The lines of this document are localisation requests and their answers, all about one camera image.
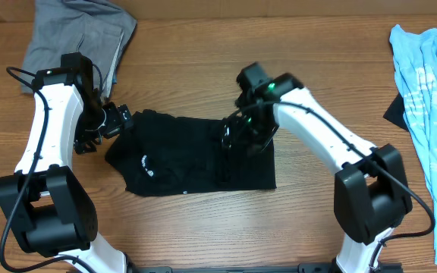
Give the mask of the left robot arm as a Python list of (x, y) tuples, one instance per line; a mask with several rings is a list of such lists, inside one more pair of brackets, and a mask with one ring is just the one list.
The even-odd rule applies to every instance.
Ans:
[(79, 52), (64, 54), (59, 67), (32, 74), (35, 112), (26, 149), (14, 173), (0, 177), (0, 207), (7, 219), (0, 240), (0, 263), (8, 235), (25, 253), (45, 261), (24, 272), (66, 261), (80, 272), (133, 272), (130, 258), (98, 231), (93, 201), (72, 170), (74, 154), (95, 152), (104, 139), (134, 125), (126, 105), (103, 103), (93, 85), (98, 70)]

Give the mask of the black polo shirt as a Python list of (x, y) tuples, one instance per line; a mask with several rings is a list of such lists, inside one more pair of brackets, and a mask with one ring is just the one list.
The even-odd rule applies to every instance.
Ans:
[(126, 190), (138, 196), (172, 196), (236, 190), (274, 190), (274, 147), (255, 155), (244, 146), (224, 149), (223, 121), (137, 112), (134, 126), (105, 154)]

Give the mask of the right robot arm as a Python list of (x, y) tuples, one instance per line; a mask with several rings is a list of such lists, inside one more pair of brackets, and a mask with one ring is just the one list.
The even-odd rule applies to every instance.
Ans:
[(330, 262), (300, 263), (298, 272), (401, 272), (383, 263), (384, 240), (412, 209), (404, 191), (407, 178), (398, 150), (377, 147), (331, 116), (292, 74), (271, 78), (259, 63), (237, 76), (241, 94), (222, 132), (225, 150), (242, 146), (262, 152), (277, 129), (289, 130), (327, 167), (335, 179), (334, 213), (344, 231), (339, 254)]

